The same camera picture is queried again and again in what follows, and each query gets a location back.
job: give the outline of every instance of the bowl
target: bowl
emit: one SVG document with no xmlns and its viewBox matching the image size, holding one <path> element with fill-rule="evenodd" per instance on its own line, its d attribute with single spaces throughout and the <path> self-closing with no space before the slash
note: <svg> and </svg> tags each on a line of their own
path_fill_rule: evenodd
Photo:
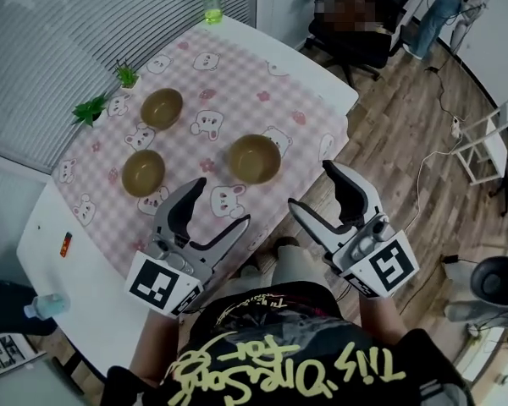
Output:
<svg viewBox="0 0 508 406">
<path fill-rule="evenodd" d="M 228 165 L 246 184 L 264 184 L 279 172 L 279 148 L 263 135 L 245 135 L 229 148 Z"/>
<path fill-rule="evenodd" d="M 122 185 L 134 197 L 147 197 L 160 187 L 165 171 L 163 159 L 155 151 L 138 151 L 122 169 Z"/>
<path fill-rule="evenodd" d="M 179 120 L 183 97 L 175 89 L 161 89 L 148 96 L 141 106 L 141 120 L 156 129 L 165 130 Z"/>
</svg>

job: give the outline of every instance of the white chair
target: white chair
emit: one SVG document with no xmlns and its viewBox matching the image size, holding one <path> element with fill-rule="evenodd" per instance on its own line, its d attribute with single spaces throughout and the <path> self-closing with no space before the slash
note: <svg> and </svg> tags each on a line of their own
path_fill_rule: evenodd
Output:
<svg viewBox="0 0 508 406">
<path fill-rule="evenodd" d="M 485 129 L 479 126 L 482 124 L 485 124 Z M 503 178 L 505 176 L 508 150 L 500 136 L 500 132 L 506 128 L 508 128 L 508 101 L 485 118 L 461 130 L 463 140 L 466 144 L 455 149 L 451 153 L 452 155 L 456 155 L 461 161 L 461 164 L 463 164 L 463 167 L 472 181 L 471 185 L 483 184 L 484 182 Z M 474 133 L 480 134 L 479 138 L 474 140 Z M 487 152 L 486 154 L 480 152 L 478 146 L 480 144 L 483 145 L 483 150 Z M 471 170 L 472 159 L 475 159 L 474 154 L 476 154 L 478 162 L 491 160 L 496 173 L 484 178 L 477 178 Z"/>
</svg>

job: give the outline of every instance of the small green plant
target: small green plant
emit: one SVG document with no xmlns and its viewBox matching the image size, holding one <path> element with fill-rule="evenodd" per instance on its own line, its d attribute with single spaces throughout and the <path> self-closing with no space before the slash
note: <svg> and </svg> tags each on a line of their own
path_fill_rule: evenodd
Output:
<svg viewBox="0 0 508 406">
<path fill-rule="evenodd" d="M 117 78 L 120 80 L 120 84 L 126 89 L 134 87 L 135 82 L 139 78 L 139 75 L 136 74 L 125 61 L 120 64 L 119 60 L 117 60 L 117 68 L 115 71 L 117 72 Z"/>
<path fill-rule="evenodd" d="M 103 92 L 100 96 L 96 96 L 94 99 L 75 107 L 72 113 L 77 116 L 77 120 L 72 124 L 85 123 L 92 126 L 92 123 L 99 118 L 102 111 L 105 110 L 104 104 L 107 100 L 105 94 L 106 92 Z"/>
</svg>

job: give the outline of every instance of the plaid tablecloth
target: plaid tablecloth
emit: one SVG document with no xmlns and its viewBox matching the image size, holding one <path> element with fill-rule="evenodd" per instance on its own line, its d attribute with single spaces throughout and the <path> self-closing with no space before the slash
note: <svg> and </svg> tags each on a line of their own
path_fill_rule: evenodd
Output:
<svg viewBox="0 0 508 406">
<path fill-rule="evenodd" d="M 239 266 L 279 224 L 289 197 L 301 198 L 348 141 L 346 116 L 278 66 L 197 26 L 166 46 L 140 71 L 137 90 L 116 92 L 94 129 L 86 128 L 53 173 L 58 189 L 109 262 L 127 277 L 136 250 L 144 250 L 152 217 L 170 192 L 205 176 L 207 185 L 189 225 L 209 242 L 236 218 L 251 226 L 218 265 L 217 281 Z M 140 119 L 154 91 L 174 88 L 184 99 L 179 121 L 157 132 Z M 244 134 L 265 134 L 279 145 L 282 166 L 269 183 L 244 185 L 225 161 Z M 142 149 L 166 164 L 163 187 L 136 199 L 121 183 L 121 169 Z"/>
</svg>

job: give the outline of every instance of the standing person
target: standing person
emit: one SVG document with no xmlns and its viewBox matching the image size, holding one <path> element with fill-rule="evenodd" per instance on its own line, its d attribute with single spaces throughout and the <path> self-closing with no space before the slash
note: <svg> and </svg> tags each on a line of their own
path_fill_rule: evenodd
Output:
<svg viewBox="0 0 508 406">
<path fill-rule="evenodd" d="M 410 46 L 404 45 L 405 51 L 422 60 L 440 35 L 448 18 L 461 11 L 461 3 L 467 0 L 435 0 L 423 16 L 417 36 Z"/>
<path fill-rule="evenodd" d="M 178 322 L 151 311 L 130 370 L 109 369 L 101 405 L 473 404 L 453 365 L 424 330 L 406 329 L 392 298 L 360 296 L 362 327 L 354 325 L 295 239 L 274 250 L 273 285 L 209 304 L 179 358 Z"/>
</svg>

